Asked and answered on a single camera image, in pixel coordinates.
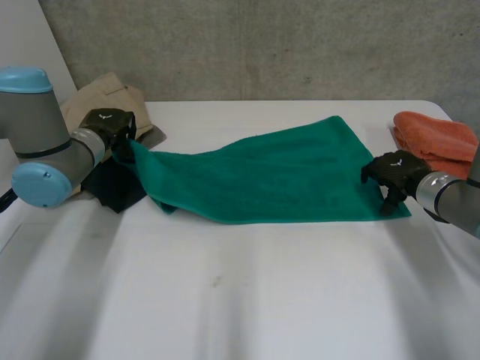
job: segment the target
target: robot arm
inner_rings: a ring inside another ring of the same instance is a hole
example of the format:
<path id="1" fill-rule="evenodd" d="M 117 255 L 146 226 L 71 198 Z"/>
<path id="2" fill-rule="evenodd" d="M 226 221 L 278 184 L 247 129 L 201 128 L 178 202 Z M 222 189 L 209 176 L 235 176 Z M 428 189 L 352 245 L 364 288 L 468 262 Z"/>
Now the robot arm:
<path id="1" fill-rule="evenodd" d="M 425 209 L 480 239 L 480 147 L 466 181 L 432 172 L 418 183 L 415 198 Z"/>
<path id="2" fill-rule="evenodd" d="M 361 180 L 371 177 L 388 188 L 382 212 L 388 215 L 407 196 L 437 221 L 448 222 L 480 238 L 480 148 L 468 179 L 433 171 L 421 159 L 399 150 L 376 157 L 361 170 Z"/>
<path id="3" fill-rule="evenodd" d="M 69 134 L 47 74 L 33 67 L 0 69 L 0 138 L 20 162 L 13 192 L 40 207 L 66 200 L 111 145 L 98 126 Z"/>

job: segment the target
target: concrete wall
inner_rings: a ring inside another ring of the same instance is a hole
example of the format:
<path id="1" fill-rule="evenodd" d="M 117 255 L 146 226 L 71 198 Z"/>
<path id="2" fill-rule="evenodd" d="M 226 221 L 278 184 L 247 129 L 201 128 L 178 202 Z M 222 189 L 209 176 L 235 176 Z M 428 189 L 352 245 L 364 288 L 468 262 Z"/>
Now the concrete wall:
<path id="1" fill-rule="evenodd" d="M 480 131 L 473 0 L 40 0 L 78 86 L 148 100 L 425 99 Z"/>

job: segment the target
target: orange towel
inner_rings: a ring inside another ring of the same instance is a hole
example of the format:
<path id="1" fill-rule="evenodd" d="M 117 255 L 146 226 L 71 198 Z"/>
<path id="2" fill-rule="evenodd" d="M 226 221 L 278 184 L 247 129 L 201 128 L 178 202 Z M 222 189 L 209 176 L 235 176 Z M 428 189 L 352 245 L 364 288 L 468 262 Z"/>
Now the orange towel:
<path id="1" fill-rule="evenodd" d="M 402 149 L 426 160 L 433 170 L 467 178 L 479 145 L 468 126 L 410 111 L 399 112 L 393 122 Z"/>

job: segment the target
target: white table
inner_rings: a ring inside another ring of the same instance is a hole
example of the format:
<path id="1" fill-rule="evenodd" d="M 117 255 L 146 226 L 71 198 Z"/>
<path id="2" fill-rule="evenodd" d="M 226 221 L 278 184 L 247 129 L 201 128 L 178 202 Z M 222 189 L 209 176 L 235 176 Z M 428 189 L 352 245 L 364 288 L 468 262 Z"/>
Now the white table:
<path id="1" fill-rule="evenodd" d="M 402 110 L 448 119 L 425 101 L 148 103 L 158 149 L 187 153 L 339 115 L 381 155 Z M 227 226 L 149 199 L 123 216 L 18 201 L 0 359 L 480 359 L 479 241 L 407 204 L 399 220 Z"/>

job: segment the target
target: cable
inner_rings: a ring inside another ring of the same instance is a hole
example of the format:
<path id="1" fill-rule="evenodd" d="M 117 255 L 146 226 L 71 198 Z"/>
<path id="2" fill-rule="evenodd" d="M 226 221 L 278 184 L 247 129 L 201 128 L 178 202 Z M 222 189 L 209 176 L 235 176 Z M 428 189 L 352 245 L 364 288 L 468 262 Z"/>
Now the cable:
<path id="1" fill-rule="evenodd" d="M 8 190 L 0 197 L 0 214 L 8 209 L 10 205 L 18 198 L 13 189 Z"/>

